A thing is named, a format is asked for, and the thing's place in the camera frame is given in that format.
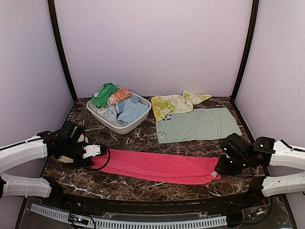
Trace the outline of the small blue rolled towel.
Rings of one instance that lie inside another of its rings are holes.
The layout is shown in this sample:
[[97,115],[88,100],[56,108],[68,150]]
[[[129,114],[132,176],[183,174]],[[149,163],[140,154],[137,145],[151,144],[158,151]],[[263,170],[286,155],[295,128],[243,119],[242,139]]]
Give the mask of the small blue rolled towel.
[[106,118],[112,120],[112,121],[116,121],[117,117],[118,117],[118,111],[117,111],[116,107],[115,106],[109,106],[106,109],[106,112],[105,112],[104,116]]

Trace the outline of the yellow green patterned towel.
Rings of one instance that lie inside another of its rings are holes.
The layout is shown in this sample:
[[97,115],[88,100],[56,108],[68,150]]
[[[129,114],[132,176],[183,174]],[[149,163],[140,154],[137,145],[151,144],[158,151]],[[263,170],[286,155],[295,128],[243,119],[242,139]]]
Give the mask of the yellow green patterned towel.
[[194,105],[210,98],[212,96],[209,94],[193,94],[188,91],[182,95],[155,96],[151,98],[152,110],[156,121],[161,121],[167,115],[188,113]]

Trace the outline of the orange rolled towel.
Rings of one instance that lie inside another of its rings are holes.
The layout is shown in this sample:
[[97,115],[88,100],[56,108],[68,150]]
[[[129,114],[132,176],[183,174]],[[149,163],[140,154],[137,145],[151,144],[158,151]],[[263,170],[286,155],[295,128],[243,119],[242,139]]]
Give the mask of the orange rolled towel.
[[114,106],[115,104],[131,98],[131,92],[127,88],[121,88],[114,94],[112,94],[107,100],[107,106]]

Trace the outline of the mint green panda towel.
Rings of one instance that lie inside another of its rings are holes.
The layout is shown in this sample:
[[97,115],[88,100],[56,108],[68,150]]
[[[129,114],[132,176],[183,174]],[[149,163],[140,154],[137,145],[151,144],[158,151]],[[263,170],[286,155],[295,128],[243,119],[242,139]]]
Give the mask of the mint green panda towel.
[[224,139],[233,133],[242,135],[236,120],[226,107],[168,114],[163,120],[156,122],[156,131],[160,144]]

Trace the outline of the light blue rolled towel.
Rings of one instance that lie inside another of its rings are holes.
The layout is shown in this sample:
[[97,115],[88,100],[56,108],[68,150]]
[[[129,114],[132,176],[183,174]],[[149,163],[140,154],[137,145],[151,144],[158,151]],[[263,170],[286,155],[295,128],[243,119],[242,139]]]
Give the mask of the light blue rolled towel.
[[116,105],[118,111],[117,123],[127,126],[141,117],[149,108],[142,104],[137,96],[123,100]]

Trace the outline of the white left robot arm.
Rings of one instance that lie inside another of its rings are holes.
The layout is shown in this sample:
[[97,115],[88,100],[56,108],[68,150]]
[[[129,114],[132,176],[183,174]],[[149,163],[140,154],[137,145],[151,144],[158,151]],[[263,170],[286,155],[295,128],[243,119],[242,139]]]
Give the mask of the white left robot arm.
[[21,164],[53,157],[66,157],[75,167],[90,165],[91,158],[99,153],[99,146],[86,141],[83,128],[68,121],[61,129],[43,131],[35,136],[0,149],[0,196],[42,197],[57,208],[67,204],[62,186],[53,178],[29,178],[8,175],[5,172]]

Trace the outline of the pink microfibre towel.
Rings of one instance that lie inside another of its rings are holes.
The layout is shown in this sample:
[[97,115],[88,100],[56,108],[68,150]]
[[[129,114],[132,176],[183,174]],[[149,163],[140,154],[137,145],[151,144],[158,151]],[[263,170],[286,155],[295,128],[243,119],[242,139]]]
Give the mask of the pink microfibre towel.
[[92,158],[92,168],[100,171],[155,182],[205,185],[222,179],[215,172],[218,158],[165,155],[111,149],[111,158]]

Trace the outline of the grey plastic basin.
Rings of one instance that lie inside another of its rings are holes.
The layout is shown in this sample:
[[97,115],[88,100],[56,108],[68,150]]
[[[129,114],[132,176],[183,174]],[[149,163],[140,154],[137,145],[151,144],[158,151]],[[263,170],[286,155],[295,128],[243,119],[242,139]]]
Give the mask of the grey plastic basin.
[[141,115],[137,116],[137,118],[135,118],[132,122],[128,122],[127,125],[118,123],[117,119],[114,120],[107,118],[104,114],[98,114],[98,108],[91,100],[86,104],[86,108],[100,123],[113,130],[114,132],[124,135],[139,126],[147,118],[149,111],[152,107],[152,104],[147,99],[135,94],[134,92],[131,92],[131,95],[132,98],[138,97],[139,103],[147,106],[147,109]]

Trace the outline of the round painted ceramic plate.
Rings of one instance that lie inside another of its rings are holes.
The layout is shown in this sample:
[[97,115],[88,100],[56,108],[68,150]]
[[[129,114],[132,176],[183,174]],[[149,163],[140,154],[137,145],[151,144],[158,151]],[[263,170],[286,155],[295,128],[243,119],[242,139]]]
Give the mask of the round painted ceramic plate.
[[[79,137],[79,139],[77,140],[76,143],[88,143],[89,140],[88,138],[85,136],[85,134],[81,134],[81,136]],[[72,164],[74,163],[74,161],[77,160],[78,157],[78,148],[75,145],[68,145],[67,146],[67,151],[63,153],[62,156],[60,156],[60,158],[58,159],[60,162],[62,163],[66,163],[66,164]]]

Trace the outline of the black corner post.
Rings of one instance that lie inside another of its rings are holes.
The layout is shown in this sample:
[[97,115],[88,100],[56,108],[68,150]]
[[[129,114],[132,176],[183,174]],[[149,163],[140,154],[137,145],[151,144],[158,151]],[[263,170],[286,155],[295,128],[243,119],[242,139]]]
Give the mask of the black corner post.
[[244,76],[244,72],[246,69],[248,57],[250,54],[251,46],[252,46],[252,41],[253,41],[253,36],[254,36],[254,31],[255,31],[255,26],[256,26],[256,20],[257,20],[257,15],[258,15],[258,9],[259,9],[259,0],[253,0],[252,1],[252,8],[251,8],[251,14],[250,14],[250,20],[249,20],[249,26],[247,30],[247,36],[245,40],[245,45],[244,45],[244,51],[243,55],[241,58],[239,70],[237,73],[237,77],[234,83],[233,91],[230,96],[231,101],[234,103],[236,101],[236,98],[238,96],[238,92],[242,83],[242,79]]
[[67,83],[71,98],[72,98],[73,102],[75,103],[78,100],[78,96],[77,96],[74,84],[72,82],[71,73],[70,73],[70,70],[68,67],[63,43],[61,40],[61,32],[60,32],[60,27],[59,27],[59,23],[58,23],[57,13],[56,13],[55,1],[47,0],[47,2],[48,2],[49,15],[50,15],[51,25],[52,25],[52,30],[53,30],[53,36],[55,39],[57,52],[58,52],[59,59],[61,62],[61,67],[62,67],[62,70],[64,73],[65,81]]

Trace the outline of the black right corner post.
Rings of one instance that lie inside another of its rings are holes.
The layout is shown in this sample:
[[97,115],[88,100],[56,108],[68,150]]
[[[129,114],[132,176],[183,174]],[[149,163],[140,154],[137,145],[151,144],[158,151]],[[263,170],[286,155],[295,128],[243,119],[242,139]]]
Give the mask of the black right corner post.
[[231,101],[234,103],[236,101],[236,98],[238,96],[238,92],[242,83],[242,79],[244,76],[244,72],[246,69],[248,57],[250,54],[251,46],[252,46],[252,41],[253,41],[253,36],[254,36],[254,31],[255,31],[255,26],[256,26],[256,20],[257,20],[257,15],[258,15],[258,9],[259,9],[259,0],[253,0],[252,1],[252,8],[251,8],[251,14],[250,14],[250,20],[249,20],[249,26],[247,30],[247,36],[245,40],[245,45],[244,45],[244,51],[243,55],[241,58],[239,70],[237,73],[237,77],[234,83],[233,91],[230,96]]

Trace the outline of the green rolled towel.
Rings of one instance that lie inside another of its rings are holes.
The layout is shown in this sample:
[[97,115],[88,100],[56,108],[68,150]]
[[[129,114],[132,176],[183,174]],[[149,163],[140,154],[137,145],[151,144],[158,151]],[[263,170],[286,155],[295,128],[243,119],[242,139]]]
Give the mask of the green rolled towel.
[[112,94],[117,92],[117,90],[118,87],[116,85],[112,83],[105,83],[103,88],[93,95],[91,101],[97,108],[106,108],[108,99]]

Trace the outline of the black front table rail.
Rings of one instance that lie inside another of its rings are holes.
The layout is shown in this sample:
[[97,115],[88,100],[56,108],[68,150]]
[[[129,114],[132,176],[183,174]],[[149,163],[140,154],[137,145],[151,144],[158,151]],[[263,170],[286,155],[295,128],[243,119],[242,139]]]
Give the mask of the black front table rail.
[[26,198],[24,210],[32,203],[64,210],[101,214],[118,213],[166,214],[208,211],[210,213],[238,212],[248,207],[286,208],[285,196],[272,198],[248,195],[248,179],[218,180],[207,185],[176,185],[140,180],[105,180],[94,183],[62,181],[63,200]]

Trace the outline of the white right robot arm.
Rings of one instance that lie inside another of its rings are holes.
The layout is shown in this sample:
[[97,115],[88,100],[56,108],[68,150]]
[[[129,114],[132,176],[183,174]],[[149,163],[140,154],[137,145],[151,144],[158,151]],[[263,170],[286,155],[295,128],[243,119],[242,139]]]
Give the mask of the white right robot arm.
[[[253,144],[238,134],[229,135],[221,144],[223,153],[214,170],[219,175],[239,175],[246,168],[262,167],[263,177],[254,177],[243,203],[253,207],[262,197],[305,191],[305,149],[292,146],[284,140],[259,137]],[[300,169],[300,173],[271,177],[269,166]]]

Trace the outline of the black left corner post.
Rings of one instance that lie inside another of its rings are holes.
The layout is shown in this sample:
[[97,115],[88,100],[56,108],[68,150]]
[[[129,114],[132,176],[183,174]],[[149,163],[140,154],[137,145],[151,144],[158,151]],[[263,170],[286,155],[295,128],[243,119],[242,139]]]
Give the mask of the black left corner post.
[[50,15],[51,25],[52,25],[52,30],[53,30],[53,36],[55,39],[57,52],[58,52],[59,59],[61,62],[61,67],[62,67],[62,70],[64,73],[65,81],[67,83],[71,98],[72,98],[73,102],[75,103],[78,100],[78,96],[77,96],[74,84],[72,82],[71,73],[70,73],[70,70],[68,67],[63,43],[61,40],[61,32],[60,32],[60,27],[59,27],[59,23],[58,23],[57,13],[56,13],[55,1],[47,0],[47,2],[48,2],[49,15]]

